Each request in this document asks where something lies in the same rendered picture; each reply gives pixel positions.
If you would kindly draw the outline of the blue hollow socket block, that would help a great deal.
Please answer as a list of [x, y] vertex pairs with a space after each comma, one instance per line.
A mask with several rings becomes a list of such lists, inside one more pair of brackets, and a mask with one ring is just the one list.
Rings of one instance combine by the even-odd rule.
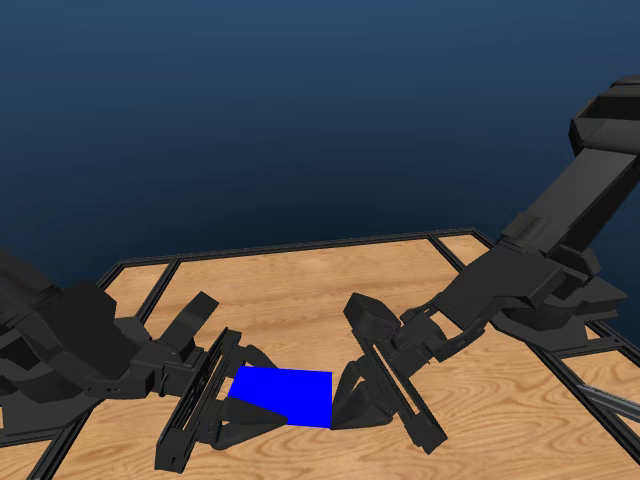
[[242, 366], [228, 396], [283, 415], [288, 425], [329, 428], [332, 378], [326, 371]]

